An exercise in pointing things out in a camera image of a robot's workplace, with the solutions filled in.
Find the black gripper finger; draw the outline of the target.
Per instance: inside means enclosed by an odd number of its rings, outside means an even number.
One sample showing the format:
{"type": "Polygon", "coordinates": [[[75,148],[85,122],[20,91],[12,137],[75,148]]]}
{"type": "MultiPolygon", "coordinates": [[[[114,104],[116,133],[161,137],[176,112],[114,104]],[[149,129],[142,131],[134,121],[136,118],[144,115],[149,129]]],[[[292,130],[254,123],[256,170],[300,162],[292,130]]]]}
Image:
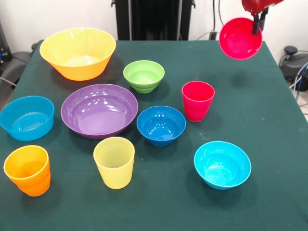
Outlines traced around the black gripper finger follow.
{"type": "Polygon", "coordinates": [[[253,29],[252,29],[252,33],[253,34],[258,34],[259,33],[260,18],[259,18],[258,13],[252,14],[252,16],[253,16],[253,29]]]}
{"type": "Polygon", "coordinates": [[[269,8],[266,7],[260,15],[259,28],[261,29],[261,31],[263,31],[264,29],[265,19],[266,19],[266,15],[268,14],[268,12],[269,12],[269,8]]]}

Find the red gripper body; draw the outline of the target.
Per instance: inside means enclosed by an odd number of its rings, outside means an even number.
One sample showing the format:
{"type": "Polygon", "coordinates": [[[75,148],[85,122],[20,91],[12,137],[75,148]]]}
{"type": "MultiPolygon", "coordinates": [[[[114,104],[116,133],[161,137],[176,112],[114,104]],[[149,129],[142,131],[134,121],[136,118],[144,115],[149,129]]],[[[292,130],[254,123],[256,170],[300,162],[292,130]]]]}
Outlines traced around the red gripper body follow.
{"type": "Polygon", "coordinates": [[[258,14],[267,7],[276,5],[283,0],[242,0],[242,6],[245,11],[251,14],[258,14]]]}

